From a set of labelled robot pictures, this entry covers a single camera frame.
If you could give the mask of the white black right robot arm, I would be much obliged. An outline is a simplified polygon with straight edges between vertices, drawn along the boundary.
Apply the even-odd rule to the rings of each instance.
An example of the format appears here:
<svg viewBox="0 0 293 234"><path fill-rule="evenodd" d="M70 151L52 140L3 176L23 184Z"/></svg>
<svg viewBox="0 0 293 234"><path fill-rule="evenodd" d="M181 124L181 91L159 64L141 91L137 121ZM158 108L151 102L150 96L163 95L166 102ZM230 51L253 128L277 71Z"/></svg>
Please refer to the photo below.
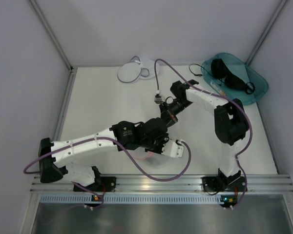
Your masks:
<svg viewBox="0 0 293 234"><path fill-rule="evenodd" d="M195 80L176 81L170 91L175 96L173 101L164 100L159 105L161 119L167 127L177 123L177 115L191 104L197 104L214 117L215 134L222 143L221 163L216 176L205 178L208 188L224 191L234 185L246 187L238 157L245 151L241 148L242 140L247 133L252 134L252 128L242 102L204 90Z"/></svg>

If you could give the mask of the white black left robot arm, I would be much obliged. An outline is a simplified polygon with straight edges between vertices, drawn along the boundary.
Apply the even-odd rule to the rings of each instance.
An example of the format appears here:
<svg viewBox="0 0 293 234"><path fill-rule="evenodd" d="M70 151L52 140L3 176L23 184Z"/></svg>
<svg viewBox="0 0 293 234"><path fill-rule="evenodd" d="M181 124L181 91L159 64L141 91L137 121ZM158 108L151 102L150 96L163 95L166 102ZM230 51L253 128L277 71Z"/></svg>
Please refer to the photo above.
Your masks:
<svg viewBox="0 0 293 234"><path fill-rule="evenodd" d="M79 162L96 154L138 148L164 156L174 155L167 126L160 118L145 123L121 121L96 134L69 141L44 138L39 150L40 182L66 179L86 187L95 182L98 172L94 166L82 166Z"/></svg>

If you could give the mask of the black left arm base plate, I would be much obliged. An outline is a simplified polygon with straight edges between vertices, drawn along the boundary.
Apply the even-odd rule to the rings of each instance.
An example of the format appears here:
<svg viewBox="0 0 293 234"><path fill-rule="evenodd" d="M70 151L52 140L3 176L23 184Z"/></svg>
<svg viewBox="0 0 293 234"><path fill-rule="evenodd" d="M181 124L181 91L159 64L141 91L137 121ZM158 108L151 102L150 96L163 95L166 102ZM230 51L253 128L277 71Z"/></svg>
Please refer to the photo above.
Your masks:
<svg viewBox="0 0 293 234"><path fill-rule="evenodd" d="M73 181L75 192L112 192L116 188L115 176L101 176L98 179L91 177L86 183Z"/></svg>

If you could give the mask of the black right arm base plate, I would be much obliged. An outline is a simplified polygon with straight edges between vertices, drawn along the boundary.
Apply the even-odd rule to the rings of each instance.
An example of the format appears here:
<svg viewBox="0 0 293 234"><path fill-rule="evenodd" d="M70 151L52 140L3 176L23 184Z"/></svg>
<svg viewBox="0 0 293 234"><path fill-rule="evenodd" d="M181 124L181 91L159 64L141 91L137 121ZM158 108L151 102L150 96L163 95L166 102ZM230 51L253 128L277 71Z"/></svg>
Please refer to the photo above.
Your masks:
<svg viewBox="0 0 293 234"><path fill-rule="evenodd" d="M205 176L202 178L203 191L212 195L220 192L243 192L245 186L244 177L240 177L232 183L224 182L217 176Z"/></svg>

